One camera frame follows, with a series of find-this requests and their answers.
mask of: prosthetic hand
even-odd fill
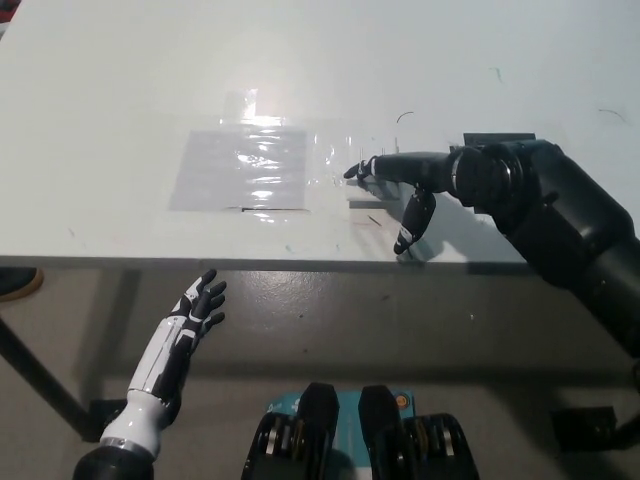
[[[434,193],[490,215],[543,279],[570,290],[631,356],[640,356],[640,242],[633,221],[557,145],[527,140],[450,154],[381,155],[344,176],[415,187],[397,254],[426,231]]]
[[[153,478],[160,434],[180,410],[191,356],[211,327],[224,320],[224,313],[214,310],[224,303],[226,283],[206,288],[215,276],[209,270],[198,278],[160,321],[129,385],[127,406],[105,429],[100,447],[78,462],[74,480]]]

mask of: black robotic arm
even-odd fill
[[[434,193],[490,215],[527,263],[571,291],[633,357],[640,357],[640,242],[633,220],[557,145],[504,142],[446,153],[396,153],[354,165],[345,178],[408,183],[397,254],[418,241]]]

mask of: transparent plastic sheet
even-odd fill
[[[256,94],[228,95],[219,127],[190,133],[171,210],[304,209],[307,131],[257,116]]]
[[[343,188],[347,168],[393,150],[387,126],[256,115],[256,97],[230,94],[219,119],[191,123],[169,210],[333,215],[351,200],[398,199],[393,185]]]

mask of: table leg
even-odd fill
[[[96,401],[87,411],[0,318],[0,355],[86,442],[97,442],[123,401]]]

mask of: robotic thumb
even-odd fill
[[[402,216],[398,240],[393,246],[396,255],[404,253],[411,245],[422,238],[436,210],[436,197],[433,193],[417,188]]]

